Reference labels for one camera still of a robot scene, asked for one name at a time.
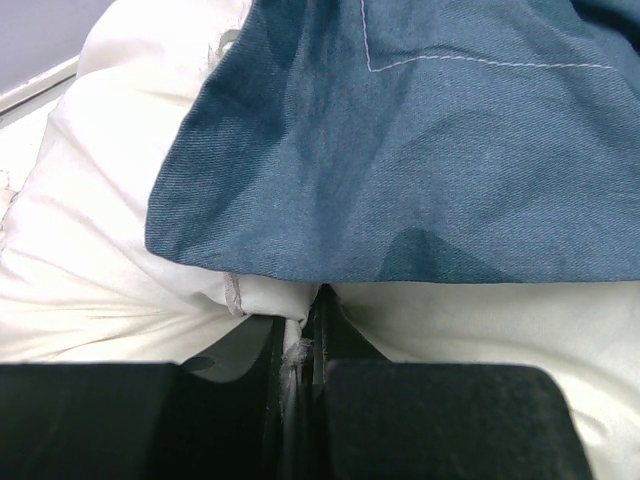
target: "black plastic part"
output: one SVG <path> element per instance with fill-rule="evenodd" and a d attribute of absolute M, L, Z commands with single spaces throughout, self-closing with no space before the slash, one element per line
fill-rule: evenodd
<path fill-rule="evenodd" d="M 326 408 L 333 479 L 592 480 L 534 368 L 334 362 Z"/>
<path fill-rule="evenodd" d="M 0 366 L 0 478 L 275 478 L 283 329 L 252 317 L 187 362 L 199 376 L 176 365 Z M 257 354 L 237 358 L 230 345 Z"/>

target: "denim cloth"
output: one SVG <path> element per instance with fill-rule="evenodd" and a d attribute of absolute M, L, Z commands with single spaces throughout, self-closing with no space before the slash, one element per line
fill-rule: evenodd
<path fill-rule="evenodd" d="M 638 0 L 256 0 L 147 248 L 309 282 L 640 279 Z"/>

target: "gray surface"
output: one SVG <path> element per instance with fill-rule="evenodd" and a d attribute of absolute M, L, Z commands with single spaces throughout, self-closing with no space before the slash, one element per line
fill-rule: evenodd
<path fill-rule="evenodd" d="M 74 57 L 114 0 L 0 0 L 0 93 Z"/>

